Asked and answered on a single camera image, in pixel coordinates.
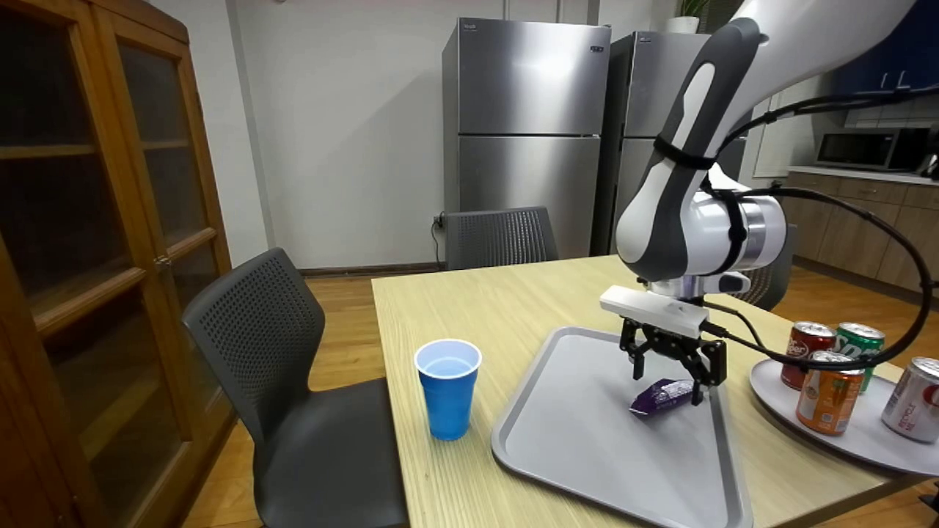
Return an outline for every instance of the refrigerator door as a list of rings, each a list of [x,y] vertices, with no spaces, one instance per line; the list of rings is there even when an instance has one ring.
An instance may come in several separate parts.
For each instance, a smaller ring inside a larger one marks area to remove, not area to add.
[[[617,62],[629,62],[622,68],[622,135],[658,135],[664,129],[704,41],[707,34],[636,33],[617,44]]]
[[[626,138],[622,141],[622,157],[620,157],[620,178],[617,178],[617,204],[613,204],[613,228],[620,223],[620,213],[626,204],[636,195],[648,157],[655,151],[652,138]]]
[[[594,256],[617,253],[617,223],[626,204],[636,195],[641,182],[646,178],[648,157],[655,151],[652,138],[626,138],[622,141],[622,160],[613,185],[595,194],[595,216],[594,216]]]
[[[586,256],[595,138],[460,138],[459,209],[545,204],[561,258]]]
[[[611,25],[475,19],[459,25],[460,135],[600,135]]]

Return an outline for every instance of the dark gray chair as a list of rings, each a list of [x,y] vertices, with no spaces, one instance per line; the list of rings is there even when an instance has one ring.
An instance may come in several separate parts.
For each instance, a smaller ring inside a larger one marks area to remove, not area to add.
[[[406,524],[388,385],[308,390],[325,313],[283,250],[209,285],[183,319],[255,439],[265,524]]]
[[[437,232],[453,269],[557,258],[545,209],[443,212]]]
[[[796,225],[790,225],[787,244],[770,266],[745,272],[752,278],[752,291],[736,295],[752,305],[759,305],[764,310],[773,310],[790,291],[793,258],[796,258]]]

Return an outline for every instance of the white wall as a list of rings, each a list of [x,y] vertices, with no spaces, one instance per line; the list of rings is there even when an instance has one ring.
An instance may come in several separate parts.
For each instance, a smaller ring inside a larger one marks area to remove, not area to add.
[[[611,22],[613,41],[632,33],[660,33],[679,0],[600,0],[600,22]]]
[[[586,19],[591,3],[231,0],[228,8],[269,238],[299,266],[330,269],[435,261],[441,53],[456,19],[557,12]]]
[[[227,0],[149,0],[187,25],[231,261],[269,247]]]

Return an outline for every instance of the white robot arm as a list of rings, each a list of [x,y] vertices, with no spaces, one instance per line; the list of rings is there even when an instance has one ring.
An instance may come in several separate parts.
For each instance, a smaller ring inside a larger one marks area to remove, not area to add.
[[[642,292],[611,286],[602,295],[607,310],[626,316],[622,348],[636,348],[629,333],[636,327],[658,351],[676,345],[676,336],[690,341],[696,351],[683,344],[667,355],[683,361],[704,385],[721,380],[721,376],[707,377],[710,361],[718,357],[707,357],[696,333],[704,319],[701,300],[721,285],[739,285],[721,280],[735,269],[776,261],[787,219],[773,195],[739,198],[745,187],[713,168],[713,157],[759,100],[874,47],[914,3],[745,0],[735,19],[707,38],[658,135],[646,182],[617,225],[620,258],[652,286]],[[690,316],[690,324],[676,324],[676,313]]]

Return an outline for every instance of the plate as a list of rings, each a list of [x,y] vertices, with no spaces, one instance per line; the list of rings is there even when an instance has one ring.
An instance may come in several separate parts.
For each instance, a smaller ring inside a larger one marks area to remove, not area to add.
[[[814,429],[802,426],[796,415],[799,390],[780,380],[777,361],[759,361],[752,370],[752,390],[757,399],[796,430],[868,464],[915,471],[915,476],[939,476],[939,446],[937,442],[914,442],[880,421],[883,404],[893,393],[893,380],[872,376],[865,393],[856,399],[852,421],[842,437],[825,437]]]

